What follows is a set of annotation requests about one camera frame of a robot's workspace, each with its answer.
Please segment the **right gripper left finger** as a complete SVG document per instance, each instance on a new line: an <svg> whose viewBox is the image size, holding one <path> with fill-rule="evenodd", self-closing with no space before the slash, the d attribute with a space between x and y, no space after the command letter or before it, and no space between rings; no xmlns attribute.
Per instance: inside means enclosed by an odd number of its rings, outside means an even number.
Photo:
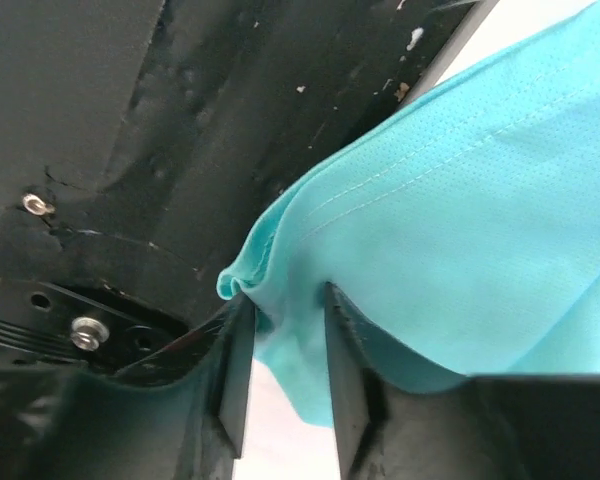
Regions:
<svg viewBox="0 0 600 480"><path fill-rule="evenodd" d="M0 367L0 479L228 479L243 449L255 309L204 325L110 377Z"/></svg>

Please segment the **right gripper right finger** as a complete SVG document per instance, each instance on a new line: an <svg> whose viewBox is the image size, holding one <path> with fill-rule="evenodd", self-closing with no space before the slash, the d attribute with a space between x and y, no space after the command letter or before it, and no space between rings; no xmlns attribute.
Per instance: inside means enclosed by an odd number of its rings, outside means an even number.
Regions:
<svg viewBox="0 0 600 480"><path fill-rule="evenodd" d="M324 288L344 479L600 479L600 375L465 377Z"/></svg>

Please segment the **teal t shirt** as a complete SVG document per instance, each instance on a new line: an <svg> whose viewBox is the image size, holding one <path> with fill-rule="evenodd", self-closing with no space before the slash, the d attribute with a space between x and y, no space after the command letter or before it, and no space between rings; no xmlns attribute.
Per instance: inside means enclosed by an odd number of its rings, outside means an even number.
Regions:
<svg viewBox="0 0 600 480"><path fill-rule="evenodd" d="M220 273L220 297L259 307L257 358L318 426L329 282L454 373L600 373L600 1L314 167Z"/></svg>

